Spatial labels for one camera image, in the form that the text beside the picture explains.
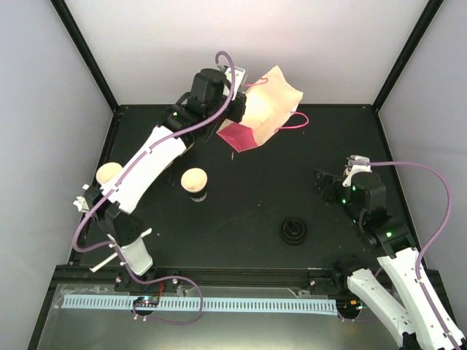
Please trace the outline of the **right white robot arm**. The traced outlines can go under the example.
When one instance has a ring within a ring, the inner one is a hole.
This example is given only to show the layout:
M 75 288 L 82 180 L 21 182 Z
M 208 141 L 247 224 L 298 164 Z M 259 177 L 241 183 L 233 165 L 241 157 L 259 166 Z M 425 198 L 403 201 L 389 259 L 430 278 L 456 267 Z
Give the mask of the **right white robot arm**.
M 335 264 L 333 288 L 359 297 L 400 349 L 465 349 L 466 336 L 431 284 L 413 235 L 387 210 L 386 186 L 379 174 L 368 166 L 352 166 L 342 176 L 317 169 L 314 188 L 325 202 L 343 208 L 398 296 L 356 258 Z

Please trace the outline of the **brown cardboard cup carrier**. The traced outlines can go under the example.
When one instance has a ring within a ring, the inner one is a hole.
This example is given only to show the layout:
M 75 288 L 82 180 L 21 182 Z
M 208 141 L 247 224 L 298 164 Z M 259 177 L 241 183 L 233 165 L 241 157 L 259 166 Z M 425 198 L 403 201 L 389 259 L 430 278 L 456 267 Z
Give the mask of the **brown cardboard cup carrier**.
M 168 156 L 169 162 L 166 165 L 166 168 L 170 168 L 173 162 L 177 159 L 182 157 L 188 150 L 190 150 L 193 144 L 189 144 L 188 146 L 182 141 L 181 139 L 170 139 L 170 147 L 168 148 Z

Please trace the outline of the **black paper coffee cup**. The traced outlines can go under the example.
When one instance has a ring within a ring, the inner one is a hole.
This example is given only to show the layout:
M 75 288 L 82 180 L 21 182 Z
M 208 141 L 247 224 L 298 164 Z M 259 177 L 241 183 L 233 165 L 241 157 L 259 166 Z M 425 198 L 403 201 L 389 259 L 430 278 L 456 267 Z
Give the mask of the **black paper coffee cup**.
M 196 203 L 207 197 L 207 182 L 207 173 L 201 168 L 190 168 L 181 177 L 182 188 Z

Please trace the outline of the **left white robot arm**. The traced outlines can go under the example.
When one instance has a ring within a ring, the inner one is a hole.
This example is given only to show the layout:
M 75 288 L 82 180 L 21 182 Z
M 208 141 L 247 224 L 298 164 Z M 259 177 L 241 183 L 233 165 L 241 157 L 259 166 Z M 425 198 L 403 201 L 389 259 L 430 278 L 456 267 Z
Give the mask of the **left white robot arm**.
M 141 291 L 155 286 L 157 274 L 143 239 L 151 230 L 133 212 L 149 186 L 197 140 L 206 141 L 225 120 L 241 121 L 247 98 L 239 89 L 246 76 L 237 66 L 200 70 L 190 91 L 164 111 L 136 154 L 124 166 L 102 165 L 98 185 L 85 185 L 74 200 L 84 219 L 94 219 L 107 234 L 105 245 L 115 250 L 111 257 L 121 258 Z

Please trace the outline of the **cake print paper bag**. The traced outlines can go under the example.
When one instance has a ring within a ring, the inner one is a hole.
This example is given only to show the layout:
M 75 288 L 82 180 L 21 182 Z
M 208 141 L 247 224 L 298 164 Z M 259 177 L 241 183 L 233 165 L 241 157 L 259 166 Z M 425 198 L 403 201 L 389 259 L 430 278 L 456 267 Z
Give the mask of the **cake print paper bag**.
M 225 121 L 217 135 L 237 152 L 264 145 L 297 113 L 304 93 L 287 82 L 274 66 L 246 92 L 246 108 L 240 122 Z

